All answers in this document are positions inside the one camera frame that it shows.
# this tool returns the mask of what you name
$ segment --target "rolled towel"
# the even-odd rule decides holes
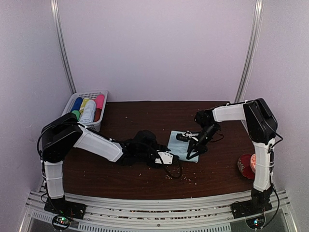
[[[74,110],[79,110],[81,108],[82,102],[83,102],[82,98],[77,98],[74,102],[71,112],[73,112]]]
[[[96,113],[95,113],[95,119],[93,120],[94,122],[97,122],[100,120],[100,117],[101,117],[101,113],[102,113],[102,110],[97,108],[96,109]]]
[[[80,116],[81,116],[81,113],[80,113],[78,110],[73,110],[72,113],[75,114],[77,120],[79,120],[79,118],[80,118]]]
[[[95,101],[96,101],[98,109],[102,109],[103,108],[104,99],[105,99],[105,96],[103,94],[97,95]]]
[[[86,103],[86,106],[84,108],[84,112],[81,115],[80,122],[81,123],[91,123],[93,122],[93,119],[95,117],[95,111],[96,111],[96,103],[93,100],[89,100]]]
[[[81,107],[79,108],[79,112],[81,112],[81,114],[83,114],[84,108],[87,104],[87,102],[89,101],[89,98],[84,98]]]

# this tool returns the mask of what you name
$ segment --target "white basket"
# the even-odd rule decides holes
[[[62,115],[65,115],[67,113],[69,113],[75,103],[75,100],[78,98],[78,97],[81,97],[81,98],[90,98],[90,99],[94,99],[97,97],[97,95],[100,95],[100,94],[103,94],[105,96],[104,98],[104,104],[103,104],[103,108],[102,108],[102,113],[100,115],[100,119],[99,121],[97,122],[91,122],[91,123],[84,123],[86,126],[88,126],[89,128],[95,130],[95,131],[100,131],[101,129],[101,123],[102,123],[102,119],[103,119],[103,115],[104,115],[104,109],[105,109],[105,105],[106,105],[106,100],[107,100],[107,94],[108,94],[108,91],[107,90],[97,90],[97,91],[91,91],[91,92],[86,92],[86,93],[74,93],[66,107],[64,108],[63,112],[62,112]]]

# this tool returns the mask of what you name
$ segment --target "metal pole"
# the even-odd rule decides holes
[[[60,46],[60,53],[61,53],[63,68],[64,68],[64,71],[65,71],[65,74],[68,80],[70,90],[73,94],[73,93],[76,93],[76,87],[75,87],[72,73],[70,70],[66,48],[64,46],[63,34],[62,34],[61,23],[60,23],[60,15],[59,15],[59,9],[58,9],[58,0],[51,0],[51,5],[52,5],[52,13],[53,13],[54,22],[55,22],[56,31],[57,31],[58,42]]]
[[[242,71],[242,76],[241,76],[240,84],[237,90],[234,103],[243,101],[245,90],[247,88],[250,73],[252,70],[253,55],[256,50],[257,40],[260,34],[261,21],[262,21],[262,10],[263,10],[263,0],[256,0],[248,53],[247,53],[247,57],[245,60],[245,65]]]

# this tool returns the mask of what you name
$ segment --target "white wall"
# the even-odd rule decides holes
[[[302,231],[309,227],[309,1],[267,0],[245,99],[263,97],[284,141],[275,184],[286,189]]]
[[[49,0],[1,0],[0,230],[17,229],[39,184],[36,140],[69,99]]]
[[[255,0],[65,0],[59,11],[78,91],[109,101],[233,101]]]

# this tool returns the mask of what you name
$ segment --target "dark brown table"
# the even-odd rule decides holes
[[[219,101],[110,102],[101,133],[117,140],[133,138],[148,129],[161,144],[168,144],[171,130],[198,131],[198,110],[222,105]],[[66,192],[118,199],[179,199],[250,190],[253,181],[243,177],[237,160],[254,147],[240,121],[221,123],[224,139],[208,144],[199,162],[182,162],[183,176],[169,179],[163,169],[145,163],[119,166],[81,149],[72,149],[64,162]]]

